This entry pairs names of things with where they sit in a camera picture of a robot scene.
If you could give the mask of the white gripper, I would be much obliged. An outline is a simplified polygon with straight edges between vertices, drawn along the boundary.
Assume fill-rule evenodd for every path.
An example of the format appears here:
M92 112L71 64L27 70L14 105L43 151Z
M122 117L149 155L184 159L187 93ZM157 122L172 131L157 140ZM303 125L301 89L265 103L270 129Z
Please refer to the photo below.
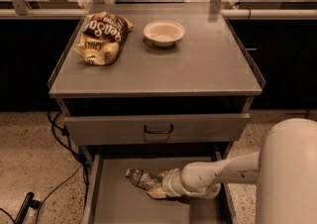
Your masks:
M147 192L152 199L166 199L167 197L180 197L184 194L180 181L180 169L169 169L158 175L161 186L158 185Z

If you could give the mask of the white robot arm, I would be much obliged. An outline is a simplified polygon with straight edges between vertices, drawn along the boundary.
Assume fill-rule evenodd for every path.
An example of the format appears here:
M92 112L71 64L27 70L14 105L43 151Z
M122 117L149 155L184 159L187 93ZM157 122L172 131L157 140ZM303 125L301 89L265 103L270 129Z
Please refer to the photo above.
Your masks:
M317 122L275 124L257 152L217 162L194 162L164 172L153 199L215 197L221 183L257 186L256 224L317 224Z

